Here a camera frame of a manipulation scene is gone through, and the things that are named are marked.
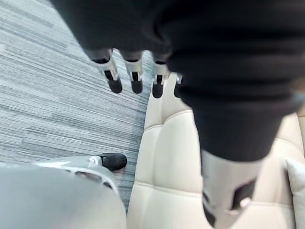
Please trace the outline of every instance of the robotic hand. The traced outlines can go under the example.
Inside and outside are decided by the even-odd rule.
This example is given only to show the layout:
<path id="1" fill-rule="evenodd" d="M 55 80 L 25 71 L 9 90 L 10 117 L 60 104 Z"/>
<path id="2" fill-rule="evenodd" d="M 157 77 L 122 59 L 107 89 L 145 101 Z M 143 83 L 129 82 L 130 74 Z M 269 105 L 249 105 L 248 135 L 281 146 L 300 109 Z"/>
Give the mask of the robotic hand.
<path id="1" fill-rule="evenodd" d="M 305 73 L 305 1 L 52 3 L 113 92 L 122 84 L 112 48 L 125 59 L 135 93 L 143 50 L 154 56 L 154 97 L 162 96 L 165 64 L 180 74 L 174 93 L 193 109 L 204 212 L 213 227 L 228 228 L 251 200 L 282 118 L 303 101 L 290 88 Z"/>

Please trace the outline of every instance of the striped carpet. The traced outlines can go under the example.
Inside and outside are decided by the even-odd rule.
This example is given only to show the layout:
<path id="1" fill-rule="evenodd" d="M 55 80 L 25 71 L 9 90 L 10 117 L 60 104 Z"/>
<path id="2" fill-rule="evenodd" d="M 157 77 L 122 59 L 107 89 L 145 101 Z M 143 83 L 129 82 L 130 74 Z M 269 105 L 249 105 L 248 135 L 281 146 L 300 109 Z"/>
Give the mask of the striped carpet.
<path id="1" fill-rule="evenodd" d="M 110 92 L 47 0 L 0 0 L 0 162 L 119 152 L 115 173 L 128 206 L 151 85 L 132 93 L 115 52 L 123 92 Z"/>

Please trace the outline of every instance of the black fabric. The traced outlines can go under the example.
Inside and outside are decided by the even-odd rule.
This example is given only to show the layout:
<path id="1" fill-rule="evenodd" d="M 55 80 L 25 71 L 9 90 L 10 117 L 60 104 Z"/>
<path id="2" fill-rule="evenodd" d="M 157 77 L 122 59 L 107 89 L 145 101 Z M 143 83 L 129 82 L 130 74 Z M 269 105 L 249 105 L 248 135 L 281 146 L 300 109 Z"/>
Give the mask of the black fabric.
<path id="1" fill-rule="evenodd" d="M 194 110 L 201 147 L 214 155 L 261 159 L 304 100 L 290 90 L 305 75 L 304 0 L 52 2 L 85 51 L 168 57 L 183 75 L 180 97 Z"/>

